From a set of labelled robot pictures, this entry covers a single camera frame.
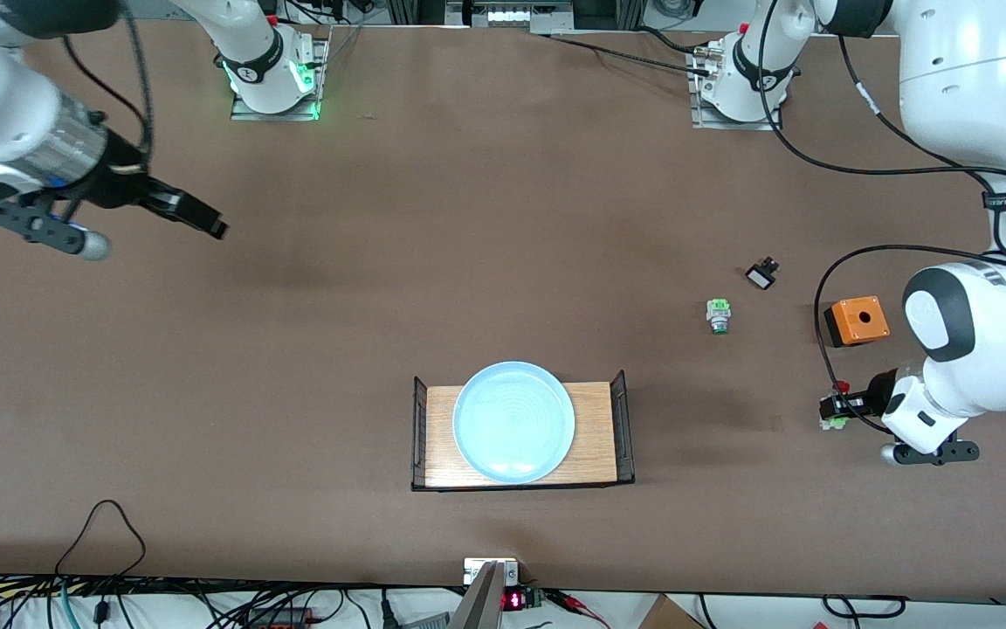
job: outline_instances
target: small white and green object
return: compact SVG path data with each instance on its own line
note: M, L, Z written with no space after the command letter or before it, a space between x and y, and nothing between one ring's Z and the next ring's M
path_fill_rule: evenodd
M727 320L731 318L731 306L726 299L710 299L705 303L705 319L714 334L727 334Z

